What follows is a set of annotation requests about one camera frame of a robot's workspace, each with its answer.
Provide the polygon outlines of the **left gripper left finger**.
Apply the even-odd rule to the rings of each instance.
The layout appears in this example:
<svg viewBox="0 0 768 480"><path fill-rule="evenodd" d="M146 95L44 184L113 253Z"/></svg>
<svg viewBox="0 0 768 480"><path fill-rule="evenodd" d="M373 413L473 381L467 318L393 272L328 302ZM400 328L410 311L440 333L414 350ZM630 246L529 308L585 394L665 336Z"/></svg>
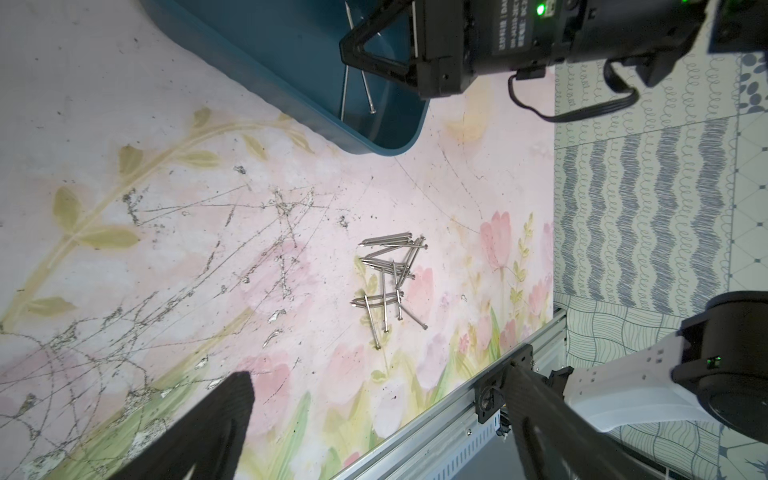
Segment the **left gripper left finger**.
<svg viewBox="0 0 768 480"><path fill-rule="evenodd" d="M234 372L122 467L114 479L232 479L255 396L251 375Z"/></svg>

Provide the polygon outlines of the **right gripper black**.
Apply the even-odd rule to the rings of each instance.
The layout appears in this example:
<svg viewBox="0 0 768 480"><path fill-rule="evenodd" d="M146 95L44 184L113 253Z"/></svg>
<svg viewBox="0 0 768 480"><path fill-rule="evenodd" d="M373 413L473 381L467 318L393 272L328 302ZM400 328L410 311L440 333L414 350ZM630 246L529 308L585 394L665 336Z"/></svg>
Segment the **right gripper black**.
<svg viewBox="0 0 768 480"><path fill-rule="evenodd" d="M619 62L652 88L692 48L703 1L380 1L340 41L342 62L424 99L478 76Z"/></svg>

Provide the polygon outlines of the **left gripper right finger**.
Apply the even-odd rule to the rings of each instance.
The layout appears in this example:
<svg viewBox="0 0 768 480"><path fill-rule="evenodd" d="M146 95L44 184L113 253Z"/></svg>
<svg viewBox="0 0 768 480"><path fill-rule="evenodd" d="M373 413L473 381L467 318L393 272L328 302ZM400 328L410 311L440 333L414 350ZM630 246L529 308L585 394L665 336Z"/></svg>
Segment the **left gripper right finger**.
<svg viewBox="0 0 768 480"><path fill-rule="evenodd" d="M653 475L598 433L565 401L535 419L510 416L511 432L528 479L651 479Z"/></svg>

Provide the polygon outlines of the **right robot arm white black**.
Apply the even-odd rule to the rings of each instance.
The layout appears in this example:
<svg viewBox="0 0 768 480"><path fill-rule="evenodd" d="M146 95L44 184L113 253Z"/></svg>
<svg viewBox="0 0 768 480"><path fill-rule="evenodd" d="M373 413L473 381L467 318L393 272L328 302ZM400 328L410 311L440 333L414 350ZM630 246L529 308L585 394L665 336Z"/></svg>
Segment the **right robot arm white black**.
<svg viewBox="0 0 768 480"><path fill-rule="evenodd" d="M383 1L352 23L341 39L342 62L416 92L426 100L464 92L478 77L508 72L509 83L540 79L550 66L598 61L608 101L548 117L554 125L597 122L633 108L640 90L617 73L632 68L641 84L662 83L712 26L709 51L753 53L767 46L763 1ZM715 233L721 203L694 195L715 188L724 173L718 120L702 125L689 172L683 126L662 126L646 145L626 132L611 150L598 134L583 146L590 178L588 212L579 201L578 145L566 147L555 222L560 284L585 288L598 301L626 307L649 301L674 314L689 302L697 313L652 346L590 368L549 376L528 373L527 358L484 376L476 413L486 421L507 409L520 425L541 425L558 413L569 429L606 432L664 421L716 421L757 441L767 438L767 295L718 293Z"/></svg>

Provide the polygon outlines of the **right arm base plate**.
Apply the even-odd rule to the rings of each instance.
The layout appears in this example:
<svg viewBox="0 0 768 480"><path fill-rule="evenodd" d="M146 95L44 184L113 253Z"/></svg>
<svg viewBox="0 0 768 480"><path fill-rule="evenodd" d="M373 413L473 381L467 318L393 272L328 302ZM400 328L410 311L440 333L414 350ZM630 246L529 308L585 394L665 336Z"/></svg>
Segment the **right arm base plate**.
<svg viewBox="0 0 768 480"><path fill-rule="evenodd" d="M511 417L527 415L535 419L563 409L564 390L575 369L564 366L537 373L535 367L543 358L532 344L523 343L480 375L474 383L475 413L480 424L503 407Z"/></svg>

